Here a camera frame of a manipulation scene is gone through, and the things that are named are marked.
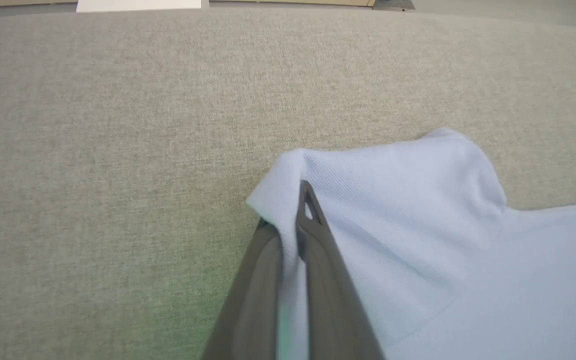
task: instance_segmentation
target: gray woven fabric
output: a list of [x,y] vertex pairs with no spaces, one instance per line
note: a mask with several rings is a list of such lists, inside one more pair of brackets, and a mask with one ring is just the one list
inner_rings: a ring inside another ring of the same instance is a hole
[[0,18],[0,359],[196,359],[298,147],[448,126],[576,203],[576,27],[334,9]]

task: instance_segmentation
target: light blue fabric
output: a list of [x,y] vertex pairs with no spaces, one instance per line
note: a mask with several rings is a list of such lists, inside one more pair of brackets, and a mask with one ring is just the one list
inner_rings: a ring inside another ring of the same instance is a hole
[[388,359],[576,359],[576,205],[510,209],[483,151],[437,129],[284,153],[250,195],[283,241],[282,360],[307,359],[300,180],[315,190]]

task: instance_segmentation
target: white cloth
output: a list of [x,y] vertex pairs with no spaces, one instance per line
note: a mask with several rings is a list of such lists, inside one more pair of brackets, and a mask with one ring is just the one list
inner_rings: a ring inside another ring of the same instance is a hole
[[477,145],[416,141],[281,155],[248,199],[283,241],[279,357],[306,360],[308,180],[390,360],[576,359],[576,205],[520,211]]

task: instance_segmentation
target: folded cloth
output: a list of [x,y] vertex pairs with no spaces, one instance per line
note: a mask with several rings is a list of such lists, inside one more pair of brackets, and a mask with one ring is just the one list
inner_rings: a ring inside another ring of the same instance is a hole
[[300,181],[312,185],[386,358],[576,358],[576,205],[520,211],[484,152],[416,141],[282,154],[247,202],[281,234],[279,358],[307,360]]

